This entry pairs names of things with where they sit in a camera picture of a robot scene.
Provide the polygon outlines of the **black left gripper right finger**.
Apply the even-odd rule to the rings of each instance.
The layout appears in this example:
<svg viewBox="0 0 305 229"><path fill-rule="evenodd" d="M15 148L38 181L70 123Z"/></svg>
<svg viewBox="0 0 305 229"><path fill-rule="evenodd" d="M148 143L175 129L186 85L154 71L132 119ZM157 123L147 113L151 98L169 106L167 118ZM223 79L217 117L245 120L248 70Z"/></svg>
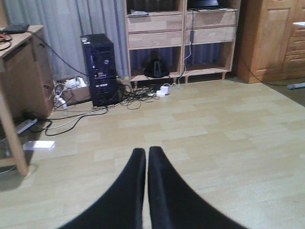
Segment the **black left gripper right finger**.
<svg viewBox="0 0 305 229"><path fill-rule="evenodd" d="M154 229L242 229L202 199L178 174L163 149L149 149L148 197Z"/></svg>

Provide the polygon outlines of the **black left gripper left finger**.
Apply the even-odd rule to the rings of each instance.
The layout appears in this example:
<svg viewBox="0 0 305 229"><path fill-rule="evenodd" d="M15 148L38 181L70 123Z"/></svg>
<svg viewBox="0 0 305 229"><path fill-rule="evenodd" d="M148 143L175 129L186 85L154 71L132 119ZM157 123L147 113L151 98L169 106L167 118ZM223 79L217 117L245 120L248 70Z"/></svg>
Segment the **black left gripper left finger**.
<svg viewBox="0 0 305 229"><path fill-rule="evenodd" d="M135 148L109 189L62 229L141 229L146 156Z"/></svg>

